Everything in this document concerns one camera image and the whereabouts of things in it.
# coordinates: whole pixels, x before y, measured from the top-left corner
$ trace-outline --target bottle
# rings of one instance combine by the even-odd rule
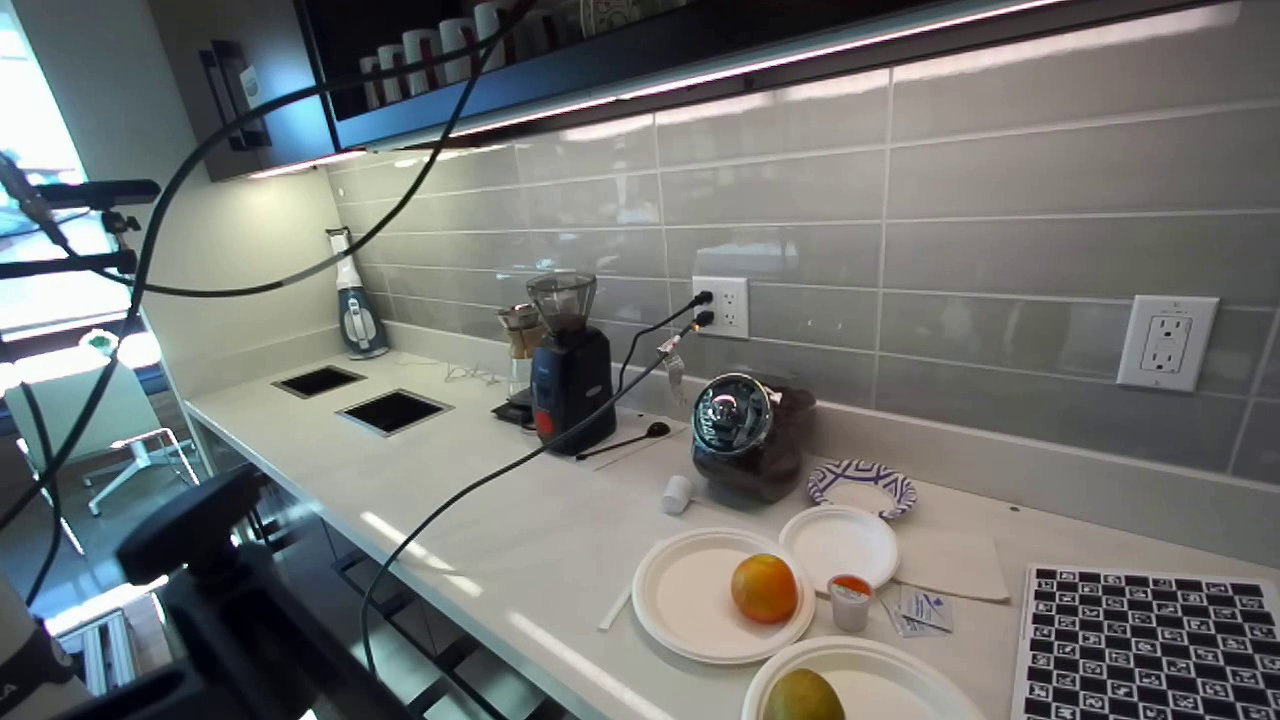
[[[330,229],[330,249],[334,249],[334,257],[347,252],[353,249],[353,231],[347,229]],[[371,303],[363,297],[363,286],[360,286],[360,271],[358,271],[353,257],[338,262],[338,323],[345,334],[345,344],[358,356],[390,352],[390,334],[371,316]]]

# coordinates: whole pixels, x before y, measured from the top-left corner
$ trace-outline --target orange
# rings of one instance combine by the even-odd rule
[[[792,622],[797,597],[792,566],[771,552],[757,552],[731,570],[731,605],[757,624]]]

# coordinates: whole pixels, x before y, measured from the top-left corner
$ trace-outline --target white plate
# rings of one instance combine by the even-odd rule
[[[801,592],[790,624],[753,624],[731,605],[731,570],[745,555],[784,555],[801,582],[801,566],[768,535],[740,530],[694,530],[656,544],[634,582],[634,609],[646,632],[678,657],[699,665],[757,665],[801,641],[813,624],[813,592]]]
[[[745,720],[766,718],[771,683],[792,668],[819,672],[835,690],[844,718],[982,720],[978,704],[945,672],[853,636],[819,636],[775,653],[750,683]]]
[[[801,573],[818,592],[828,592],[831,575],[860,575],[871,589],[897,573],[893,530],[863,507],[826,506],[784,523],[784,550],[801,560]]]

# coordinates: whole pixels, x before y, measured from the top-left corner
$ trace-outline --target wall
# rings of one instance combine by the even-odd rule
[[[620,344],[694,271],[826,402],[1280,479],[1280,6],[967,52],[454,157],[371,245],[392,319],[499,337],[544,269]],[[334,174],[370,229],[418,174]],[[1224,297],[1193,398],[1118,388],[1137,292]]]
[[[94,182],[169,182],[195,144],[144,0],[18,0],[54,98]],[[338,226],[330,182],[187,182],[165,220],[152,282],[227,289],[278,282],[330,257]],[[326,337],[338,349],[334,271],[247,301],[149,297],[165,366],[183,398],[239,374],[287,366],[285,337]]]

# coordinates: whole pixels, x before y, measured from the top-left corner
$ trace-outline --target gray subway tile backsplash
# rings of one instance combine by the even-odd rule
[[[616,356],[694,276],[750,276],[753,337],[689,374],[1280,479],[1280,6],[1239,15],[468,150],[360,266],[392,319],[492,341],[527,276],[589,269]],[[330,170],[353,231],[412,174]],[[1202,394],[1114,386],[1141,292],[1224,301]]]

